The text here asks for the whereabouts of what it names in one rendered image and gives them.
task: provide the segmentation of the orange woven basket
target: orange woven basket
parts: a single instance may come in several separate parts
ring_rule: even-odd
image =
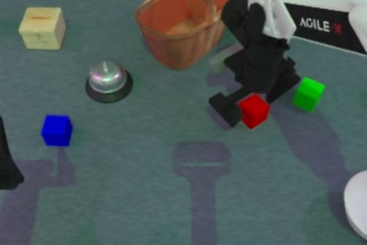
[[[146,0],[135,20],[153,56],[171,69],[186,69],[208,53],[224,30],[228,0]]]

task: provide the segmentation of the logo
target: logo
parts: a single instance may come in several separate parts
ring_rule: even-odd
[[[303,18],[300,19],[300,27],[314,29],[325,33],[333,33],[342,35],[342,25],[340,23],[330,24],[329,21],[316,20],[315,18]]]

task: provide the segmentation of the gray table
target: gray table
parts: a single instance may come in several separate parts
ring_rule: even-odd
[[[233,76],[212,74],[212,54],[182,72],[156,62],[132,16],[141,1],[0,0],[0,114],[26,177],[0,192],[0,244],[191,244],[190,206],[203,202],[173,172],[173,157],[203,142],[231,154],[207,213],[217,244],[363,244],[343,225],[341,192],[367,168],[365,58],[293,41],[299,73],[326,84],[316,112],[294,108],[291,91],[258,129],[224,130],[207,101]],[[17,29],[27,6],[63,8],[61,51],[24,48]],[[218,49],[230,43],[224,37]],[[99,104],[84,92],[89,66],[104,59],[133,75],[124,101]],[[44,145],[46,114],[71,117],[69,148]]]

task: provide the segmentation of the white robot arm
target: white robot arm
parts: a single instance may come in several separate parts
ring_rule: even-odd
[[[367,55],[367,0],[249,0],[248,7],[254,3],[266,13],[267,36]]]

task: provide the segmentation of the red cube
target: red cube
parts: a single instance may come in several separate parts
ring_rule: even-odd
[[[242,122],[249,128],[260,125],[268,119],[270,105],[258,94],[252,94],[238,103],[242,113]]]

